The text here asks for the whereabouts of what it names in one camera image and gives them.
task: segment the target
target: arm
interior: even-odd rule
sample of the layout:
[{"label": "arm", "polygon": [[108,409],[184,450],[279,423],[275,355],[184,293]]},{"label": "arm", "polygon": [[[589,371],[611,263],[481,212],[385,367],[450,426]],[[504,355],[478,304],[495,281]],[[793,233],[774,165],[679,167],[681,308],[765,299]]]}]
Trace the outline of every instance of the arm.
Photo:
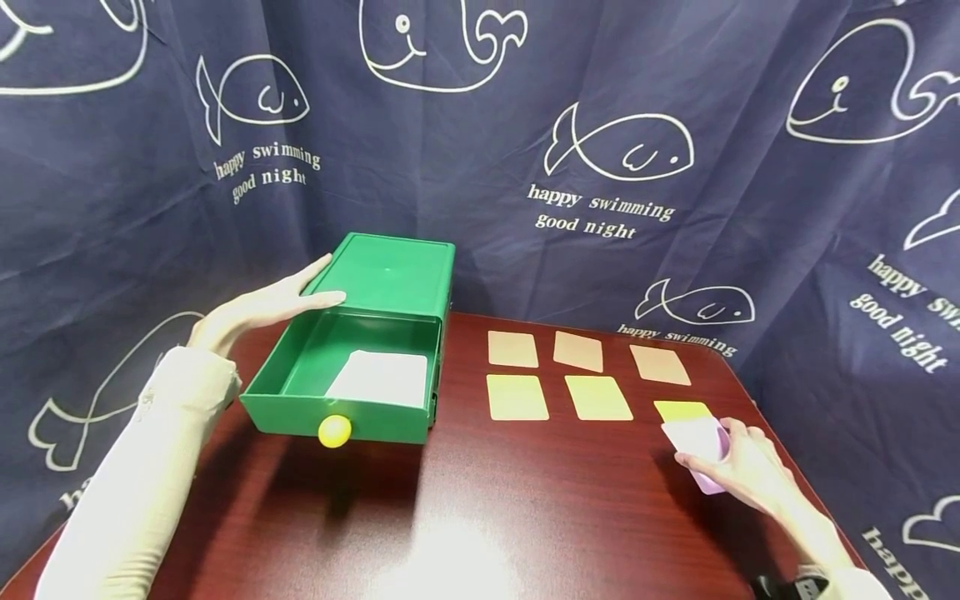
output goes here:
[{"label": "arm", "polygon": [[817,574],[829,581],[820,600],[889,600],[880,582],[853,564],[833,521],[806,499],[763,430],[736,419],[721,422],[730,430],[731,440],[723,461],[678,454],[677,462],[773,518],[800,554],[800,574]]},{"label": "arm", "polygon": [[833,521],[802,495],[781,507],[774,519],[800,554],[799,575],[829,581],[819,600],[892,600],[876,577],[853,563]]},{"label": "arm", "polygon": [[200,451],[239,386],[230,348],[251,327],[342,302],[342,293],[300,296],[328,262],[329,255],[218,307],[194,326],[186,348],[163,357],[63,528],[36,600],[147,597]]}]

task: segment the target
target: green lid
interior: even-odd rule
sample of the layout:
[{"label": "green lid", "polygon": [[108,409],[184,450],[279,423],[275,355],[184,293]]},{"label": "green lid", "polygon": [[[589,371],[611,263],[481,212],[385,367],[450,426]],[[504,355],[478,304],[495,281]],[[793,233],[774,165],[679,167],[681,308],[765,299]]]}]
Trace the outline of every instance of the green lid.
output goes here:
[{"label": "green lid", "polygon": [[342,290],[343,308],[442,318],[453,244],[350,233],[304,294]]}]

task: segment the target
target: purple card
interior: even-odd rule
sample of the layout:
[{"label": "purple card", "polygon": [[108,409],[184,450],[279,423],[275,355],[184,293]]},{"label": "purple card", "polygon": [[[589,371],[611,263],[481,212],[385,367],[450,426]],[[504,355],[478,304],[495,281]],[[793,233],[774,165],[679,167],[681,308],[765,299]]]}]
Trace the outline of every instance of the purple card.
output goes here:
[{"label": "purple card", "polygon": [[[699,456],[713,462],[722,461],[730,452],[730,434],[715,417],[672,420],[660,427],[678,452]],[[705,475],[693,471],[690,474],[693,475],[693,479],[703,493],[715,494],[726,491]]]}]

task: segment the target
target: yellow knob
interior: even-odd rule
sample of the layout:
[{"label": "yellow knob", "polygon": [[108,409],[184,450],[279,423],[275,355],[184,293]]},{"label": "yellow knob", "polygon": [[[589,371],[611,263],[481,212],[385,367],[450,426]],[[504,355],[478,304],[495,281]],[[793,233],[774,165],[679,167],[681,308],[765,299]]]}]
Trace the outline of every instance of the yellow knob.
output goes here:
[{"label": "yellow knob", "polygon": [[317,430],[317,437],[320,443],[328,448],[339,448],[350,439],[350,431],[353,426],[350,420],[340,415],[330,415],[324,422],[320,423],[320,429]]}]

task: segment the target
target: card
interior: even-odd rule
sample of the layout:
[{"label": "card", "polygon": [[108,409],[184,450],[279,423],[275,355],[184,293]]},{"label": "card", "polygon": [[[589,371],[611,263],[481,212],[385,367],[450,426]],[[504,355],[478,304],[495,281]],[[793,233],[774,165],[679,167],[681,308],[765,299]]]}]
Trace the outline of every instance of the card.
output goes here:
[{"label": "card", "polygon": [[580,420],[633,420],[627,398],[613,377],[567,375],[566,387]]},{"label": "card", "polygon": [[679,400],[655,400],[654,406],[663,422],[672,420],[694,420],[712,417],[713,414],[703,402],[685,402]]},{"label": "card", "polygon": [[[673,420],[660,426],[678,452],[718,462],[730,452],[730,434],[714,417]],[[690,472],[705,494],[725,492],[719,484],[701,473]]]},{"label": "card", "polygon": [[487,357],[491,365],[536,369],[537,342],[529,333],[487,332]]},{"label": "card", "polygon": [[426,356],[355,350],[326,395],[343,400],[421,408],[426,394]]},{"label": "card", "polygon": [[680,362],[677,352],[646,346],[630,346],[630,352],[634,355],[636,369],[644,379],[690,385],[690,377],[686,374],[684,363]]},{"label": "card", "polygon": [[487,375],[487,393],[493,420],[550,419],[536,375]]},{"label": "card", "polygon": [[562,365],[603,372],[603,344],[600,340],[558,331],[553,344],[553,360]]}]

